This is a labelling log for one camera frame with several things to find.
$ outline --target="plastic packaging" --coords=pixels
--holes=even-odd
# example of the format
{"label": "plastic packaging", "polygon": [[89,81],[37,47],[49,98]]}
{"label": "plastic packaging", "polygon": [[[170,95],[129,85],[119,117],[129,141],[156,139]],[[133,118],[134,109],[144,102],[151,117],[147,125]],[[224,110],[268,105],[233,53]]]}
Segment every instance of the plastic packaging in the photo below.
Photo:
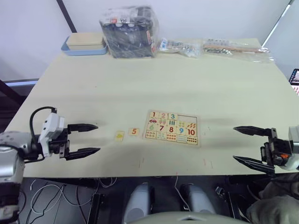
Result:
{"label": "plastic packaging", "polygon": [[207,39],[204,41],[203,50],[206,53],[234,57],[252,62],[268,63],[274,61],[269,54],[269,49],[243,42],[236,43],[223,39]]}
{"label": "plastic packaging", "polygon": [[200,45],[198,43],[169,41],[163,38],[160,43],[159,51],[165,53],[180,53],[187,57],[197,58],[200,56]]}
{"label": "plastic packaging", "polygon": [[100,19],[104,39],[115,58],[154,57],[158,20],[149,6],[107,10]]}

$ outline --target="floor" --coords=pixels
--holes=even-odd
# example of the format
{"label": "floor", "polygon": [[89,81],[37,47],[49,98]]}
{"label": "floor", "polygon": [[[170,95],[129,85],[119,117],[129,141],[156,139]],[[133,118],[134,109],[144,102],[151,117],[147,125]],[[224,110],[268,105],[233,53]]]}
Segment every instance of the floor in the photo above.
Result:
{"label": "floor", "polygon": [[[26,223],[28,213],[30,211],[30,201],[33,195],[42,186],[47,184],[56,184],[61,187],[62,183],[52,182],[49,180],[36,179],[34,178],[24,178],[22,183],[22,189],[27,196],[27,202],[25,204],[24,210],[20,213],[20,223]],[[155,203],[153,204],[153,213],[159,213],[164,211],[180,211],[181,200],[174,189],[176,177],[124,177],[118,178],[115,185],[110,188],[100,187],[98,193],[105,194],[105,200],[103,207],[100,209],[99,213],[99,224],[117,224],[121,223],[122,215],[125,206],[129,200],[129,197],[136,186],[143,182],[148,182],[150,186],[155,189]],[[102,179],[106,184],[109,184],[110,179]],[[180,176],[178,178],[177,187],[179,188],[181,184],[193,183],[194,185],[200,186],[208,195],[211,200],[217,214],[229,216],[228,204],[220,199],[216,193],[215,188],[217,186],[225,185],[224,176]],[[81,204],[89,201],[94,189],[96,188],[97,182],[94,182],[94,188],[79,187],[78,196]],[[34,208],[37,212],[42,212],[46,207],[46,204],[51,200],[51,198],[57,193],[58,188],[54,186],[46,187],[43,192],[38,197]],[[67,184],[64,188],[65,196],[69,199],[71,203],[77,204],[76,201],[76,185]],[[50,208],[55,201],[59,198],[59,194],[52,201],[48,208]],[[22,208],[24,204],[24,196],[20,194],[19,205]],[[90,203],[82,206],[85,217],[88,217]],[[34,214],[30,215],[29,222],[32,222],[35,217],[40,216]],[[58,203],[46,212],[43,217],[40,217],[34,221],[35,224],[82,224],[84,223],[80,210],[76,206],[69,205],[64,198],[61,198]]]}

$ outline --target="white wall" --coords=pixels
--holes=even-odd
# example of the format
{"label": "white wall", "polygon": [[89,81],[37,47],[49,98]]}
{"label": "white wall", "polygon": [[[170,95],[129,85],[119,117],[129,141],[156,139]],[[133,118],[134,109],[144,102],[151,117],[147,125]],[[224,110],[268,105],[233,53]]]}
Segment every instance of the white wall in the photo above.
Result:
{"label": "white wall", "polygon": [[39,78],[71,33],[55,0],[0,0],[0,79]]}
{"label": "white wall", "polygon": [[258,38],[263,43],[289,0],[64,0],[78,32],[100,31],[109,7],[150,4],[167,38]]}
{"label": "white wall", "polygon": [[295,0],[281,18],[265,47],[271,50],[275,63],[290,78],[299,69],[299,0]]}

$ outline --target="table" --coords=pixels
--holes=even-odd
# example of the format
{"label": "table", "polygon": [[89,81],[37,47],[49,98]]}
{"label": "table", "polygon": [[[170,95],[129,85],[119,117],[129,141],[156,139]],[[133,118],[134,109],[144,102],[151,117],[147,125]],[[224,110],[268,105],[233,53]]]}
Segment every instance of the table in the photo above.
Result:
{"label": "table", "polygon": [[[233,127],[275,127],[278,137],[287,139],[288,127],[299,123],[299,98],[274,63],[210,55],[191,59],[161,53],[157,58],[127,60],[62,53],[7,131],[29,132],[30,114],[46,105],[56,107],[67,124],[99,127],[69,135],[71,150],[101,150],[79,160],[53,155],[26,164],[27,177],[258,174],[232,155],[260,160],[259,148],[267,138],[240,134]],[[201,147],[128,136],[129,128],[143,131],[150,109],[200,116]],[[36,133],[48,114],[36,115]],[[126,132],[122,142],[114,140],[116,131]]]}

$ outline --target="light blue tray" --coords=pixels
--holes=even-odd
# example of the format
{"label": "light blue tray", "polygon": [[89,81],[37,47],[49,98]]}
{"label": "light blue tray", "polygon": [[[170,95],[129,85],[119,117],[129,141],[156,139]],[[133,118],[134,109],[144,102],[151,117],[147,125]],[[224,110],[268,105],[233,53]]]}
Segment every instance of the light blue tray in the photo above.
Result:
{"label": "light blue tray", "polygon": [[66,44],[67,39],[65,40],[64,44],[62,45],[61,50],[69,56],[104,55],[107,53],[107,50],[108,50],[107,45],[104,48],[98,49],[98,50],[70,50]]}

